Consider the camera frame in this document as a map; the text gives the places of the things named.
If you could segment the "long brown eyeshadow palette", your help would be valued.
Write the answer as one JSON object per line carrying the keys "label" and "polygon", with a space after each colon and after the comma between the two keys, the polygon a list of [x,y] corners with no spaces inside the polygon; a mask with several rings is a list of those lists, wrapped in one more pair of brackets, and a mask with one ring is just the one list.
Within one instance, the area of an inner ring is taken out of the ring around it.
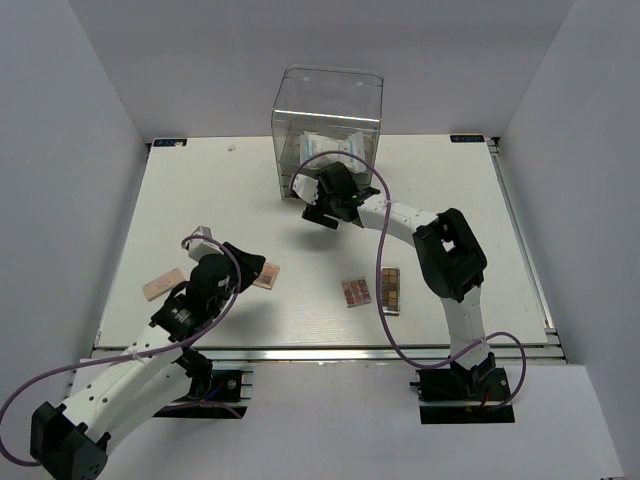
{"label": "long brown eyeshadow palette", "polygon": [[400,269],[382,267],[381,270],[382,309],[386,315],[400,314]]}

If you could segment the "left blue table label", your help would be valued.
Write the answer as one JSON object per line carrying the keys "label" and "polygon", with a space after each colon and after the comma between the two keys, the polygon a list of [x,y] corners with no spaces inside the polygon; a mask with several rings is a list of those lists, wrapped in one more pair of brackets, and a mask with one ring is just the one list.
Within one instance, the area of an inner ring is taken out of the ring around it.
{"label": "left blue table label", "polygon": [[175,148],[187,145],[186,138],[159,138],[152,143],[153,148]]}

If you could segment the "right blue table label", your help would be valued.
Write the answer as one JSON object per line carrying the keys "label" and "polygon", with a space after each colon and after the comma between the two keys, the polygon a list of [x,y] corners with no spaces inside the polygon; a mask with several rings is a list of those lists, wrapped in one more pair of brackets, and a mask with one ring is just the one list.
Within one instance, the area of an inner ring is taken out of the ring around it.
{"label": "right blue table label", "polygon": [[477,134],[451,134],[449,139],[452,143],[485,143],[483,135]]}

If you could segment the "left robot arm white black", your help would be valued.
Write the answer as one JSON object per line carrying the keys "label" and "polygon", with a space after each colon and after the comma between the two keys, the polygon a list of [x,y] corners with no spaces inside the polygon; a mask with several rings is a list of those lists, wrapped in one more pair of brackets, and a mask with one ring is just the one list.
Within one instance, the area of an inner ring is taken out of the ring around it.
{"label": "left robot arm white black", "polygon": [[133,430],[176,400],[202,400],[212,363],[193,345],[234,295],[261,274],[265,258],[228,242],[186,242],[196,265],[177,283],[138,338],[83,389],[48,402],[31,420],[31,456],[55,479],[95,479]]}

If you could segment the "pink blush compact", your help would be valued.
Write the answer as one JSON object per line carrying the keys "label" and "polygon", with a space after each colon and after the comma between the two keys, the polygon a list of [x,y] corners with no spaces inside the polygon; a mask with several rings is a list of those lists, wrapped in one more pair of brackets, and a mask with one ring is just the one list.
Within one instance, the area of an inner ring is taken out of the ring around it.
{"label": "pink blush compact", "polygon": [[142,287],[142,292],[148,302],[154,301],[185,281],[180,268],[174,268]]}

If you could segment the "cotton pad pack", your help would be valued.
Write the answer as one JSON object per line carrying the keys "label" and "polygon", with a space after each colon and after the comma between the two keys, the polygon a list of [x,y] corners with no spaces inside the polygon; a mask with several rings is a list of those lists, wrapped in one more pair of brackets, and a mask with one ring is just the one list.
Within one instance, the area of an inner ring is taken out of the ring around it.
{"label": "cotton pad pack", "polygon": [[366,171],[366,167],[360,161],[349,156],[349,154],[353,154],[362,160],[365,159],[362,132],[351,134],[346,139],[329,138],[325,141],[325,148],[326,150],[335,151],[333,154],[324,156],[328,164],[342,163],[351,173],[364,173]]}
{"label": "cotton pad pack", "polygon": [[306,160],[320,152],[340,150],[343,145],[343,141],[314,132],[304,131],[300,135],[299,145],[300,163],[304,163]]}

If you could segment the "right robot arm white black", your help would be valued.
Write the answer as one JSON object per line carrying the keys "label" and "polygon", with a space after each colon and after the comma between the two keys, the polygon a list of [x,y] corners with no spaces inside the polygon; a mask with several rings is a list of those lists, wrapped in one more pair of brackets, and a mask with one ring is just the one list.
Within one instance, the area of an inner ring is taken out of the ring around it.
{"label": "right robot arm white black", "polygon": [[359,187],[340,162],[313,176],[295,174],[290,190],[306,203],[302,217],[308,221],[331,229],[355,224],[381,233],[379,249],[391,235],[416,250],[422,277],[444,309],[452,388],[466,399],[484,391],[495,369],[480,306],[487,259],[462,212],[432,213],[395,202],[387,187]]}

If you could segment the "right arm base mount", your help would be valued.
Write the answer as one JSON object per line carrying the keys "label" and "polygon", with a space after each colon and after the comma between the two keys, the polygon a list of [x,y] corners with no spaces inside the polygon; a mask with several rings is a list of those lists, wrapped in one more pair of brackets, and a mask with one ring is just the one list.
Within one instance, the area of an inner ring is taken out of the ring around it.
{"label": "right arm base mount", "polygon": [[504,368],[496,368],[474,388],[452,369],[418,370],[409,388],[418,396],[423,425],[512,424],[511,396]]}

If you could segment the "clear acrylic drawer organizer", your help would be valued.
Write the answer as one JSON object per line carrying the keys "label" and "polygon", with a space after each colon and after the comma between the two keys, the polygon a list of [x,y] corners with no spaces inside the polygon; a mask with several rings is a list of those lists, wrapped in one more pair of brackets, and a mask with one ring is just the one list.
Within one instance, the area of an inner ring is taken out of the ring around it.
{"label": "clear acrylic drawer organizer", "polygon": [[[294,64],[283,74],[271,113],[271,132],[276,168],[283,199],[294,195],[289,190],[292,175],[300,163],[300,135],[314,132],[335,139],[346,139],[362,132],[365,159],[349,154],[365,167],[364,173],[352,173],[358,186],[371,184],[381,130],[383,76],[366,70],[305,66]],[[304,175],[328,165],[320,152],[304,163]]]}

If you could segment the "nine-pan pink eyeshadow palette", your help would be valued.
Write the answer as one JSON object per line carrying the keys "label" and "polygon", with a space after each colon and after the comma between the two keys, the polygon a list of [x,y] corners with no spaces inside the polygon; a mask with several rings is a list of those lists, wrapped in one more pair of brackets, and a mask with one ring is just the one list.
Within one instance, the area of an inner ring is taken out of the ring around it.
{"label": "nine-pan pink eyeshadow palette", "polygon": [[372,302],[371,292],[365,278],[342,281],[341,288],[348,308]]}

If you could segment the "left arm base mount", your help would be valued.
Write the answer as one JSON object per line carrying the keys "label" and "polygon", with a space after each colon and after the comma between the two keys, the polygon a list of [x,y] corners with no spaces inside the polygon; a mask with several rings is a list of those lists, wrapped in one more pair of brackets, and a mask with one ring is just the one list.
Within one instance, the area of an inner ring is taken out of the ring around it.
{"label": "left arm base mount", "polygon": [[195,351],[175,361],[186,373],[187,392],[154,414],[155,418],[240,420],[251,398],[253,372],[216,368]]}

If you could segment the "blue table label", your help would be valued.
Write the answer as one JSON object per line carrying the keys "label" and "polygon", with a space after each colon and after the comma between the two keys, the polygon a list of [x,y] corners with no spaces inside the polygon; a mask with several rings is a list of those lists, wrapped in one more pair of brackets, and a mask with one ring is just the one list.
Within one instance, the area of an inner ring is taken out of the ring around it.
{"label": "blue table label", "polygon": [[159,138],[152,143],[153,148],[175,148],[187,145],[186,138]]}
{"label": "blue table label", "polygon": [[452,143],[485,143],[483,135],[477,134],[451,134],[449,139]]}

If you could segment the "aluminium table rail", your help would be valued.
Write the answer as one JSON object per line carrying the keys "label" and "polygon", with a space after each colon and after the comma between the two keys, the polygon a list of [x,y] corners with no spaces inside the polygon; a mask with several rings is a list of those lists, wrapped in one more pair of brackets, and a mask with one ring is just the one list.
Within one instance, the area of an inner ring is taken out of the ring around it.
{"label": "aluminium table rail", "polygon": [[[278,362],[278,361],[394,361],[401,360],[392,348],[375,349],[212,349],[198,348],[199,352],[213,361],[225,362]],[[91,359],[120,355],[120,350],[94,349]],[[418,363],[434,363],[445,360],[449,355],[448,348],[405,348],[403,353]]]}

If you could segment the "four-pan brown eyeshadow palette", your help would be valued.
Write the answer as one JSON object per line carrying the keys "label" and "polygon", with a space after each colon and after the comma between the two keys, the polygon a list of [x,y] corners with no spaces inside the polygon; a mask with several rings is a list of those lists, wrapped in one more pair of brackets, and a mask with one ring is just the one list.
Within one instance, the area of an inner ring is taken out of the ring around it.
{"label": "four-pan brown eyeshadow palette", "polygon": [[262,271],[254,280],[253,285],[266,290],[271,290],[277,280],[280,267],[274,264],[265,263]]}

